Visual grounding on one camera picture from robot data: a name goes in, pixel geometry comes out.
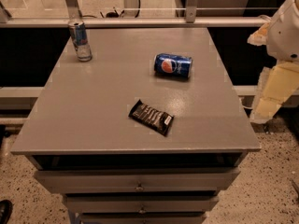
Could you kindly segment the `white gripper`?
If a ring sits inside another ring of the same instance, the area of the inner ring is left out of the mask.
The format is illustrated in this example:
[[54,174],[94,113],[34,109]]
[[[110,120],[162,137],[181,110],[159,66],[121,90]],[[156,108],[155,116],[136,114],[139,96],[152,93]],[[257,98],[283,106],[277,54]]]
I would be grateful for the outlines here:
[[266,44],[267,53],[280,60],[264,67],[253,98],[249,120],[265,124],[299,88],[299,0],[285,0],[270,23],[248,38],[253,46]]

